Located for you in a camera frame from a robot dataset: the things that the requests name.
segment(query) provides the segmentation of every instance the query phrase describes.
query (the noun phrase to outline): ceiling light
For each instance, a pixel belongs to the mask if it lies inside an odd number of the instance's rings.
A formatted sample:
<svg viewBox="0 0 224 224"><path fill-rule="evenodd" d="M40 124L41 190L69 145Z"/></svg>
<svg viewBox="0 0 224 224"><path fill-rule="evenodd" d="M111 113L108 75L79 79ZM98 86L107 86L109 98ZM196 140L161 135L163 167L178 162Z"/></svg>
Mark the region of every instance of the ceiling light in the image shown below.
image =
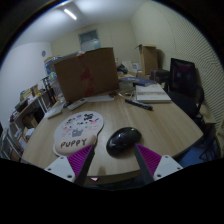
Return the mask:
<svg viewBox="0 0 224 224"><path fill-rule="evenodd" d="M65 10L64 10L64 12L65 12L65 13L67 13L68 15L70 15L73 19L75 19L75 20L76 20L75 15L74 15L74 14L72 14L69 10L65 9Z"/></svg>

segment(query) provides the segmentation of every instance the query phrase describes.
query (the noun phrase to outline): ceiling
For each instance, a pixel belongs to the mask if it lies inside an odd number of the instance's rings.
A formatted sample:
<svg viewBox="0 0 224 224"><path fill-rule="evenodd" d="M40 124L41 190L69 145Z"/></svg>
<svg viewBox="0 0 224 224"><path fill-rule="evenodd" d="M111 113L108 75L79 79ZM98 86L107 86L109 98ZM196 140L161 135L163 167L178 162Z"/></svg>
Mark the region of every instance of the ceiling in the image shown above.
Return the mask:
<svg viewBox="0 0 224 224"><path fill-rule="evenodd" d="M52 42L65 33L95 23L128 20L148 0L73 0L47 11L33 22L12 48L27 43ZM77 20L64 12L70 10Z"/></svg>

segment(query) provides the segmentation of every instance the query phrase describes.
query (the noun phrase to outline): storage box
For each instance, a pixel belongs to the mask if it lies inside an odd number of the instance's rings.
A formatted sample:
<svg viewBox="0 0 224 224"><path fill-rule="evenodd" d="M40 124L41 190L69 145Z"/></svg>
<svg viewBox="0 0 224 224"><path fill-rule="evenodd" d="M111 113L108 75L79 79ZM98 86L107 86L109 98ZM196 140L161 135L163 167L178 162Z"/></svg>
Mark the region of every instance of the storage box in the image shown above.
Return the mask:
<svg viewBox="0 0 224 224"><path fill-rule="evenodd" d="M138 45L142 74L149 76L151 69L158 69L157 51L155 45Z"/></svg>
<svg viewBox="0 0 224 224"><path fill-rule="evenodd" d="M54 67L67 102L119 89L113 48L65 56Z"/></svg>
<svg viewBox="0 0 224 224"><path fill-rule="evenodd" d="M38 125L36 119L34 118L33 113L24 116L23 124L28 128L36 128Z"/></svg>

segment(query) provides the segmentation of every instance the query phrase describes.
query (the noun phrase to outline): stack of papers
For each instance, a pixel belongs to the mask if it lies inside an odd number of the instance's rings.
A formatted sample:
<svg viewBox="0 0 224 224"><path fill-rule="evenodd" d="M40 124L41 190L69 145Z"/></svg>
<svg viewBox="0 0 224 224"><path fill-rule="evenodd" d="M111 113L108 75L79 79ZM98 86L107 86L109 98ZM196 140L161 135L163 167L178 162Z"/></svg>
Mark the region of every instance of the stack of papers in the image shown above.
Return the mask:
<svg viewBox="0 0 224 224"><path fill-rule="evenodd" d="M170 97L159 84L146 87L136 85L136 100L142 103L167 103Z"/></svg>
<svg viewBox="0 0 224 224"><path fill-rule="evenodd" d="M114 97L106 96L93 96L93 97L86 97L88 102L103 102L103 101L113 101Z"/></svg>
<svg viewBox="0 0 224 224"><path fill-rule="evenodd" d="M63 104L58 106L58 107L55 107L51 110L49 110L45 115L44 115L44 118L51 118L51 117L54 117L58 114L61 114L62 113L62 108L63 108Z"/></svg>

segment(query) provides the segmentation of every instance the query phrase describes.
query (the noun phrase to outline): pen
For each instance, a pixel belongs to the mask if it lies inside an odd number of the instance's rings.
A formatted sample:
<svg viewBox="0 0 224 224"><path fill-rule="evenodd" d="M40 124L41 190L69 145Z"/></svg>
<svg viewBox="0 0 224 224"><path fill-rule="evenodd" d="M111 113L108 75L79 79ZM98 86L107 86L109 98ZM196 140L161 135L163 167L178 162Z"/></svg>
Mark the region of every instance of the pen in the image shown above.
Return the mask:
<svg viewBox="0 0 224 224"><path fill-rule="evenodd" d="M149 106L149 105L144 104L144 103L140 103L138 101L125 99L125 102L130 103L130 104L133 104L133 105L138 106L138 107L141 107L141 108L144 108L146 110L152 110L153 109L152 106Z"/></svg>

